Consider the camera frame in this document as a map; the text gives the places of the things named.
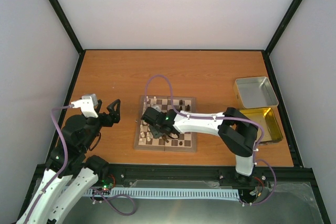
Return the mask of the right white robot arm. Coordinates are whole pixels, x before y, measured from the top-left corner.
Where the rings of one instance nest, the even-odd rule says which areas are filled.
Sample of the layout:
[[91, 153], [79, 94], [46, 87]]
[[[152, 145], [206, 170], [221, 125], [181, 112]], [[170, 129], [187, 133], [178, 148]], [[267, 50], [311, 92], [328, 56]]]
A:
[[141, 120], [159, 136], [184, 133], [202, 133], [218, 136], [235, 155], [236, 173], [251, 176], [254, 166], [258, 130], [261, 126], [243, 115], [238, 109], [212, 114], [192, 113], [170, 109], [167, 112], [148, 107]]

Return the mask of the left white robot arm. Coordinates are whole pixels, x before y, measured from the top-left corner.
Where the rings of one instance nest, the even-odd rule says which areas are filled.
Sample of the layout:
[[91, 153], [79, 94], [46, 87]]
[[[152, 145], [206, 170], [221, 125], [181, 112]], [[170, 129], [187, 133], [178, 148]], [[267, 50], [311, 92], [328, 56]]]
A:
[[56, 126], [59, 141], [51, 151], [37, 191], [17, 223], [62, 223], [84, 192], [95, 183], [104, 183], [109, 177], [109, 164], [93, 155], [103, 127], [120, 122], [121, 101], [116, 99], [100, 112], [102, 101], [88, 94], [70, 103], [64, 109], [81, 110], [70, 116], [63, 127]]

